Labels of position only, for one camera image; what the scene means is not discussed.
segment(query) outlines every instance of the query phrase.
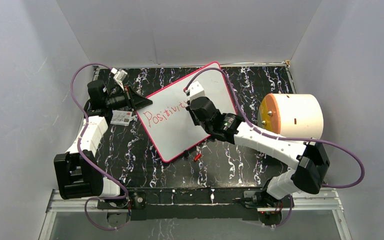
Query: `white cylindrical container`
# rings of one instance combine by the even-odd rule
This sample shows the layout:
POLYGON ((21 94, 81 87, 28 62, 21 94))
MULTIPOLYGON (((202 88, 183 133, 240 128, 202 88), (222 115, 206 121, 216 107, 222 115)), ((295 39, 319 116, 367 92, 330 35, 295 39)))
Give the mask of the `white cylindrical container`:
POLYGON ((316 138, 323 133, 323 114, 311 94, 266 95, 260 105, 259 122, 264 129, 284 137, 316 138))

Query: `red writing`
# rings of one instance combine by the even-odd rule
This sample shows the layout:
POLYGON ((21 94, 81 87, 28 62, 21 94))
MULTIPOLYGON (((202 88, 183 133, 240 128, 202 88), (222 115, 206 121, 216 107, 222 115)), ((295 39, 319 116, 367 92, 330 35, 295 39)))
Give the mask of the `red writing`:
POLYGON ((186 108, 187 102, 179 102, 179 105, 167 107, 164 109, 164 111, 160 111, 157 114, 152 114, 150 111, 146 111, 143 113, 145 118, 148 120, 148 126, 151 128, 151 124, 154 123, 155 125, 158 123, 161 123, 162 121, 168 120, 170 116, 175 114, 176 112, 180 112, 181 109, 186 108))

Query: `black table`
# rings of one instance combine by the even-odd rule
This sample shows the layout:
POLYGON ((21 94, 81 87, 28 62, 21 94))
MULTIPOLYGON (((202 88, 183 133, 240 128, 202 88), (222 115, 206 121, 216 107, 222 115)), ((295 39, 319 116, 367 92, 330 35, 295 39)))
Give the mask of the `black table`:
MULTIPOLYGON (((130 68, 125 84, 143 96, 195 71, 196 67, 130 68)), ((247 117, 257 123, 258 109, 269 93, 292 93, 284 66, 223 67, 247 117)), ((108 80, 109 70, 98 78, 108 80)), ((204 141, 170 163, 161 161, 140 121, 129 126, 110 125, 96 152, 98 165, 126 187, 149 188, 246 188, 261 187, 285 172, 280 161, 253 149, 227 142, 204 141), (202 154, 194 161, 197 154, 202 154)))

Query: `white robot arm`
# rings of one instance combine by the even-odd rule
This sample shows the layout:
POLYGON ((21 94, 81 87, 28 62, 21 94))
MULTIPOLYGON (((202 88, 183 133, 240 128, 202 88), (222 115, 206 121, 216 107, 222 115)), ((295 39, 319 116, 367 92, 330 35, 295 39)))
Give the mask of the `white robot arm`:
MULTIPOLYGON (((111 122, 113 110, 128 107, 135 111, 153 103, 137 94, 130 86, 123 85, 127 72, 113 68, 111 73, 114 82, 110 81, 105 84, 103 80, 98 79, 87 85, 90 99, 84 110, 88 115, 89 123, 81 138, 80 149, 95 164, 97 163, 95 154, 111 122)), ((85 127, 86 120, 84 119, 80 132, 85 127)), ((53 160, 61 197, 74 199, 91 196, 119 196, 120 187, 107 177, 103 177, 79 154, 77 148, 79 138, 80 136, 77 136, 71 147, 65 153, 57 154, 53 160)))
POLYGON ((329 168, 329 159, 318 144, 304 141, 284 141, 257 133, 254 128, 278 138, 281 135, 250 127, 241 116, 221 113, 205 96, 202 85, 195 81, 186 90, 189 111, 195 125, 201 127, 212 138, 235 145, 246 146, 278 159, 289 167, 279 176, 269 179, 261 196, 253 199, 254 204, 277 202, 297 191, 317 194, 329 168))

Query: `white wall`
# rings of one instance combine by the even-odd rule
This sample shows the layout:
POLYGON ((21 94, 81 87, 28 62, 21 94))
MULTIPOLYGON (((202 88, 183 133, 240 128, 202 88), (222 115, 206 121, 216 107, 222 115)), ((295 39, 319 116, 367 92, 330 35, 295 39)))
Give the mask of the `white wall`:
MULTIPOLYGON (((353 239, 384 239, 384 0, 323 0, 291 66, 297 91, 320 102, 322 138, 365 165, 363 182, 339 191, 353 239)), ((355 161, 329 151, 329 182, 355 181, 355 161)))
MULTIPOLYGON (((0 0, 0 240, 39 237, 54 156, 81 119, 71 76, 88 62, 55 0, 0 0)), ((90 74, 76 84, 83 101, 90 74)))
POLYGON ((92 62, 281 62, 321 0, 57 0, 92 62))

